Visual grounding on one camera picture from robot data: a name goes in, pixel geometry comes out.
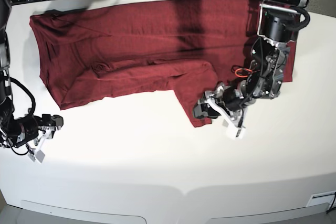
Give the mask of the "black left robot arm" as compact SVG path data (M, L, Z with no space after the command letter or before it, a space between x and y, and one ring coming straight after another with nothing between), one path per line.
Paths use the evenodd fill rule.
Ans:
M290 53L289 43L310 23L306 11L309 0L260 0L257 40L252 46L249 68L236 69L242 80L234 86L223 83L205 91L193 109L197 119L223 117L230 138L242 138L248 106L258 99L280 95L284 70Z

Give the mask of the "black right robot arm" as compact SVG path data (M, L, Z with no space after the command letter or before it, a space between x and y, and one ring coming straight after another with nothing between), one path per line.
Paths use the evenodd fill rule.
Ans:
M9 75L10 50L6 26L12 9L11 0L1 0L1 147L10 148L16 155L27 155L42 163L41 150L45 140L52 139L61 130L64 119L60 115L35 116L36 100L33 94L17 79ZM21 118L14 118L12 84L17 85L31 100L31 108Z

